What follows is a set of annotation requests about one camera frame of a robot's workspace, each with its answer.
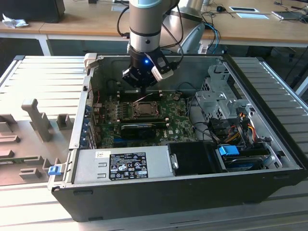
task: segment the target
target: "motherboard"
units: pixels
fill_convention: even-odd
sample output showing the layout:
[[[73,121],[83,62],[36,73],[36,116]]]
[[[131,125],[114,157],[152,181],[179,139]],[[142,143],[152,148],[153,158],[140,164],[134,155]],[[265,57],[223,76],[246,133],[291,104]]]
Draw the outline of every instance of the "motherboard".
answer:
[[[167,145],[196,141],[187,117],[187,101],[180,93],[108,96],[96,108],[99,148]]]

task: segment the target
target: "desk leg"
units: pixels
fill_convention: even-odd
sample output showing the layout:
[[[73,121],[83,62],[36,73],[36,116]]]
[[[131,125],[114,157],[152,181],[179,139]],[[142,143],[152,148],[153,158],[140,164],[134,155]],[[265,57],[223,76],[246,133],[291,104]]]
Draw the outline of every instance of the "desk leg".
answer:
[[[308,89],[308,76],[304,80],[304,82],[299,86],[299,88],[296,90],[296,94],[299,97],[302,97],[302,95],[307,91]]]
[[[53,55],[51,44],[50,41],[48,40],[47,35],[39,35],[37,37],[37,40],[39,41],[40,47],[42,48],[43,54],[45,56]]]

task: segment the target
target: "yellow wire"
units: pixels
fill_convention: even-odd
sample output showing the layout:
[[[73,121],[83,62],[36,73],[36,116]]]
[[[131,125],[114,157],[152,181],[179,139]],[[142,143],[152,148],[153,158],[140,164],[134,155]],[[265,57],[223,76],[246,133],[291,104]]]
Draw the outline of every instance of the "yellow wire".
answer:
[[[226,143],[228,143],[228,142],[230,142],[230,141],[232,141],[232,140],[236,139],[239,135],[240,135],[240,133],[239,133],[239,132],[238,132],[238,133],[236,133],[234,136],[232,136],[230,139],[228,139],[228,140],[226,141]]]

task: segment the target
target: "headphones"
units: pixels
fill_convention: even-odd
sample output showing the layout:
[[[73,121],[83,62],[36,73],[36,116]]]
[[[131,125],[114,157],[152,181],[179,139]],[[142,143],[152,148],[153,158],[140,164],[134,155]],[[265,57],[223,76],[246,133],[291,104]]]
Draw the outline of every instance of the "headphones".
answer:
[[[218,7],[216,8],[216,11],[217,11],[218,13],[221,13],[221,12],[226,11],[226,8],[224,8],[223,6],[218,6]]]

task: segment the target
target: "computer case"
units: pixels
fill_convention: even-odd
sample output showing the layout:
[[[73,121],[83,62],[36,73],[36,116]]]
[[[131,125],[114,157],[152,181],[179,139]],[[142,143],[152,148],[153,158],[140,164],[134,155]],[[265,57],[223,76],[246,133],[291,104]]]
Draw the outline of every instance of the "computer case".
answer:
[[[63,0],[0,0],[0,13],[13,19],[58,23],[64,15]]]

